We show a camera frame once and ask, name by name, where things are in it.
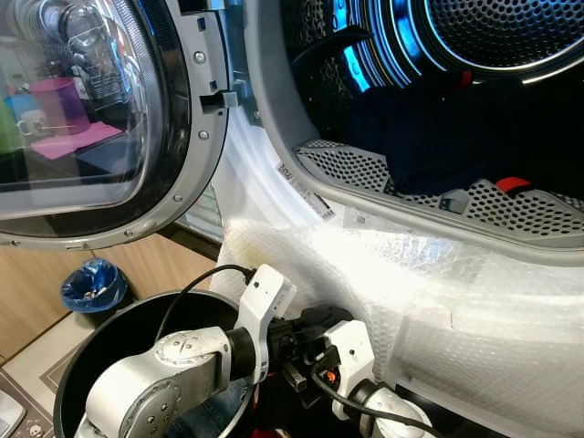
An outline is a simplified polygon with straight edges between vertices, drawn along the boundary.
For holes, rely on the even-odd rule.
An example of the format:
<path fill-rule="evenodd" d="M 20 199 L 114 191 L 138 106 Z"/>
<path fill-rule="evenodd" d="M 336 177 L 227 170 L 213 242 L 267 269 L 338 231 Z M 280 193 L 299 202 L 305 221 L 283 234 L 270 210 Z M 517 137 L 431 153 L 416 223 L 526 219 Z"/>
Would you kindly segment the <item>bin with blue bag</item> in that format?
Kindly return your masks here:
<path fill-rule="evenodd" d="M 64 308 L 83 314 L 112 310 L 130 297 L 130 285 L 121 268 L 93 257 L 72 271 L 61 287 Z"/>

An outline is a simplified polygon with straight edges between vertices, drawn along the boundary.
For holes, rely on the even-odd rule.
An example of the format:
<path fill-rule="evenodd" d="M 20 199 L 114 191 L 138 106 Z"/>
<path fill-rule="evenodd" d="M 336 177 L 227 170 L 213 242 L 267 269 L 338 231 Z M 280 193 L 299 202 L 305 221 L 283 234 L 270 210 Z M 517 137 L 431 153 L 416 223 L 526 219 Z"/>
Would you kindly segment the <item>round glass washer door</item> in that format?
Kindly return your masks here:
<path fill-rule="evenodd" d="M 222 0 L 0 0 L 0 247 L 124 245 L 188 212 L 236 91 Z"/>

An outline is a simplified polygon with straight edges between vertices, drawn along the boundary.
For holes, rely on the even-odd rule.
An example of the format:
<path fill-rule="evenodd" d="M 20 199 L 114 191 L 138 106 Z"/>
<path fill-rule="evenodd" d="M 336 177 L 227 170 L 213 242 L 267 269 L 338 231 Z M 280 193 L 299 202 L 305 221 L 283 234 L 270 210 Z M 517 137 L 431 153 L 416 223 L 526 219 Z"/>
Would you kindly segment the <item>clear bubble wrap sheet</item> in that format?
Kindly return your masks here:
<path fill-rule="evenodd" d="M 518 438 L 584 431 L 584 270 L 452 239 L 233 220 L 218 260 L 272 266 L 289 316 L 345 308 L 367 325 L 374 372 Z"/>

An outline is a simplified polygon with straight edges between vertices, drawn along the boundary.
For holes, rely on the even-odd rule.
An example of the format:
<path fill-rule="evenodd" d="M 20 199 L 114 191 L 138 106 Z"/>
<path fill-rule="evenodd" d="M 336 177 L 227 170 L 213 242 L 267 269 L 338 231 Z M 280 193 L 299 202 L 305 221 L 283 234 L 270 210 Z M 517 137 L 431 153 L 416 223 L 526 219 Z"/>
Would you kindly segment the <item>white label with round logo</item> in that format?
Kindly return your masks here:
<path fill-rule="evenodd" d="M 343 226 L 349 229 L 366 229 L 366 230 L 381 230 L 392 231 L 395 229 L 395 224 L 384 220 L 383 217 L 372 215 L 371 213 L 362 212 L 356 208 L 347 207 L 345 209 L 345 217 L 342 221 Z"/>

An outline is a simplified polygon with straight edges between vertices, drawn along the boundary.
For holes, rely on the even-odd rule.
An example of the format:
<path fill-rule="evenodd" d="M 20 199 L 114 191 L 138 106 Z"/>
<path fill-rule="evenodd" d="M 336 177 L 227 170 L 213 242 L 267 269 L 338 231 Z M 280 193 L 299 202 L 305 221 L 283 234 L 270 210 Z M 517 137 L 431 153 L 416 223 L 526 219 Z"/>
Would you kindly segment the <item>grey perforated filter panel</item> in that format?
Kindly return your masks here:
<path fill-rule="evenodd" d="M 509 196 L 488 180 L 475 181 L 466 193 L 460 212 L 442 208 L 443 197 L 400 193 L 392 186 L 383 155 L 333 141 L 306 141 L 297 146 L 296 157 L 306 171 L 325 183 L 377 201 L 416 204 L 438 216 L 520 241 L 550 247 L 583 243 L 583 202 L 557 193 L 529 191 Z"/>

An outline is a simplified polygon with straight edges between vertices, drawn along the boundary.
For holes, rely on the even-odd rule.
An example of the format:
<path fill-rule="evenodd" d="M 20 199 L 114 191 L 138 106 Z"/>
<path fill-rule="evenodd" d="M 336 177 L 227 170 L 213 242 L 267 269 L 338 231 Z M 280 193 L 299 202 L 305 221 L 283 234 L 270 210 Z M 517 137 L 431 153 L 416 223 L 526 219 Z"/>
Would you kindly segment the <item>small red cloth piece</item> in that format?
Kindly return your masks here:
<path fill-rule="evenodd" d="M 507 196 L 515 196 L 517 193 L 529 191 L 531 183 L 522 178 L 502 178 L 494 183 L 497 189 Z"/>

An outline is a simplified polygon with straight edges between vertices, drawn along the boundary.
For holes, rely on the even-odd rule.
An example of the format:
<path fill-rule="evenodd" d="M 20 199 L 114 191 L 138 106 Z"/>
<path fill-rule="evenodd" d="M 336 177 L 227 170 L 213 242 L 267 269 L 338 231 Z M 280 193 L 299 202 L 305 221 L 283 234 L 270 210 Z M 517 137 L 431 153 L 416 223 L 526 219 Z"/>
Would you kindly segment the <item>black drum paddle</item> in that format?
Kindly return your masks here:
<path fill-rule="evenodd" d="M 293 77 L 303 78 L 312 72 L 329 58 L 342 53 L 346 47 L 353 47 L 359 42 L 367 41 L 374 37 L 363 26 L 345 26 L 332 34 L 318 38 L 301 47 L 293 53 L 289 66 Z"/>

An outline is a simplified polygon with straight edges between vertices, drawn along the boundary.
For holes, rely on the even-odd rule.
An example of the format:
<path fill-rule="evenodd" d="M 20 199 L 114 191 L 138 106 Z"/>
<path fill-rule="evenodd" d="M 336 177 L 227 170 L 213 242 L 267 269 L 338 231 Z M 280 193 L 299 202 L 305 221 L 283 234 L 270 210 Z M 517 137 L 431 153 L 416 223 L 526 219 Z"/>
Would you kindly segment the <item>black round laundry bucket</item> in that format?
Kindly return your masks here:
<path fill-rule="evenodd" d="M 85 411 L 85 401 L 99 375 L 114 362 L 142 353 L 151 345 L 163 313 L 171 303 L 172 292 L 135 301 L 85 339 L 72 356 L 56 391 L 54 424 L 61 438 L 74 438 Z M 168 332 L 211 326 L 230 329 L 236 321 L 237 305 L 233 301 L 194 289 L 172 311 L 166 329 Z M 225 438 L 245 438 L 245 427 L 252 417 L 251 396 L 252 388 L 249 387 L 245 416 L 223 434 Z"/>

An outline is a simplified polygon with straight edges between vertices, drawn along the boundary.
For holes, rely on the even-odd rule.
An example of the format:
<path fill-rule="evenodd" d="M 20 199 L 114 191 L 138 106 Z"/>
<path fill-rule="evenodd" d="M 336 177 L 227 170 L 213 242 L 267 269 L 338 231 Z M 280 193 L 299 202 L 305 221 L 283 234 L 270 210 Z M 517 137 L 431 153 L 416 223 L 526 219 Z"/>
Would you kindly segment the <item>blue denim garment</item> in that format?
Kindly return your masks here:
<path fill-rule="evenodd" d="M 172 423 L 164 438 L 221 438 L 245 416 L 245 397 L 249 385 L 243 380 L 183 414 Z"/>

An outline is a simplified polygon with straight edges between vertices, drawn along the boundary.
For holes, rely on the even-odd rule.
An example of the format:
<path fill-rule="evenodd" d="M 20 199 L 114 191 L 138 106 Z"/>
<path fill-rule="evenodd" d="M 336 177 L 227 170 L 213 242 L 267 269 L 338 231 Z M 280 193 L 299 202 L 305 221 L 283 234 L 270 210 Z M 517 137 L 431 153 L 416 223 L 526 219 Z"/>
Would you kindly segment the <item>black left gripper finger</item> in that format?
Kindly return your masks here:
<path fill-rule="evenodd" d="M 353 314 L 338 306 L 318 306 L 314 308 L 314 334 L 316 339 L 324 338 L 325 333 L 342 322 L 353 320 Z"/>

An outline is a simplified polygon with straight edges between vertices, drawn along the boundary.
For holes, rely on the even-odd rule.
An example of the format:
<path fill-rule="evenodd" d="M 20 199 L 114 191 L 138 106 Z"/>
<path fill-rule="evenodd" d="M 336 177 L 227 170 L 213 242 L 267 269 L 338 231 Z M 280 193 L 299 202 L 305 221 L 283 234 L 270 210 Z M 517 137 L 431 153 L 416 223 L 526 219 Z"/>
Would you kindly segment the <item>grey patterned floor mat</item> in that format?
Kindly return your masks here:
<path fill-rule="evenodd" d="M 54 367 L 47 369 L 38 379 L 50 395 L 56 395 L 58 385 L 64 376 L 67 363 L 61 361 Z M 11 396 L 16 403 L 24 408 L 21 421 L 14 426 L 7 438 L 61 438 L 57 426 L 53 423 L 53 409 L 46 409 L 37 398 L 32 397 L 25 388 L 21 387 L 17 379 L 9 375 L 4 368 L 0 368 L 0 391 Z"/>

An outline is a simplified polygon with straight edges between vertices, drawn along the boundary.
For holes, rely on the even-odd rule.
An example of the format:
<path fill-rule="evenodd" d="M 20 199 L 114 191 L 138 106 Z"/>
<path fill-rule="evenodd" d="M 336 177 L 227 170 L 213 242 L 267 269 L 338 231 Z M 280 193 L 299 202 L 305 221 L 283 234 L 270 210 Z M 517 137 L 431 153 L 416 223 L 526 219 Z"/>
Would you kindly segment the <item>long white label sticker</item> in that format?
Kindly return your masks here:
<path fill-rule="evenodd" d="M 300 180 L 297 180 L 295 176 L 291 174 L 284 163 L 280 163 L 279 166 L 276 167 L 276 171 L 279 172 L 281 178 L 284 178 L 284 180 L 287 181 L 289 187 L 291 187 L 293 191 L 303 199 L 305 204 L 307 204 L 322 221 L 333 220 L 333 218 L 337 217 L 337 213 L 329 207 L 329 204 L 324 200 L 324 197 L 321 197 L 316 192 L 312 192 L 306 188 Z"/>

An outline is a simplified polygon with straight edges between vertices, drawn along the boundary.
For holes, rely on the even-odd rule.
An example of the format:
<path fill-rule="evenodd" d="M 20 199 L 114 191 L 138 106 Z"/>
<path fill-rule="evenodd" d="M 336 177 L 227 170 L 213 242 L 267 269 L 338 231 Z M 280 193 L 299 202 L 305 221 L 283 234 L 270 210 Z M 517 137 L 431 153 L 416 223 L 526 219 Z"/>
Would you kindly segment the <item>grey door latch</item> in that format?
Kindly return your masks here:
<path fill-rule="evenodd" d="M 217 113 L 239 105 L 236 91 L 217 90 L 209 95 L 199 96 L 199 104 L 203 114 Z"/>

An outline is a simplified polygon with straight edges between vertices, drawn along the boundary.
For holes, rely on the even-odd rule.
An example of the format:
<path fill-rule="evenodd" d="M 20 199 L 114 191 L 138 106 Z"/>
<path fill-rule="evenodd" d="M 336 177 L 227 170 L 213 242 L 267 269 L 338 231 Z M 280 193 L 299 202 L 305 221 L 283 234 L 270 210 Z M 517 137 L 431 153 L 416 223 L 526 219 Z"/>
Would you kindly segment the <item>white washing machine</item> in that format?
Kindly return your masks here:
<path fill-rule="evenodd" d="M 278 229 L 345 228 L 345 209 L 351 207 L 392 222 L 391 233 L 452 239 L 539 266 L 583 268 L 584 233 L 581 245 L 569 247 L 489 234 L 416 204 L 377 201 L 321 181 L 295 151 L 306 141 L 345 143 L 350 105 L 368 88 L 406 88 L 418 80 L 454 80 L 458 87 L 517 80 L 579 90 L 584 0 L 228 0 L 226 8 L 228 51 L 242 64 L 243 93 L 241 106 L 231 112 L 233 124 L 213 180 L 225 228 L 233 220 Z M 363 26 L 374 36 L 307 76 L 293 77 L 289 61 L 295 51 L 345 26 Z M 280 163 L 324 197 L 337 217 L 322 221 L 281 178 Z M 410 383 L 388 383 L 501 433 Z"/>

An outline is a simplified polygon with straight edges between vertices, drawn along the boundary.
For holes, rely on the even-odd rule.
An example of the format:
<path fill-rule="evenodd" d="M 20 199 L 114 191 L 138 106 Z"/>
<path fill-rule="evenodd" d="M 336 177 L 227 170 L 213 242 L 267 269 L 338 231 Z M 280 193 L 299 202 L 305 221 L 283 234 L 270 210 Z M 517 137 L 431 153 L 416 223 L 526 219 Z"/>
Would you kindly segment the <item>dark navy garment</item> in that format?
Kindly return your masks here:
<path fill-rule="evenodd" d="M 383 155 L 400 193 L 522 178 L 528 191 L 583 199 L 580 101 L 578 90 L 517 80 L 368 88 L 350 105 L 343 142 Z"/>

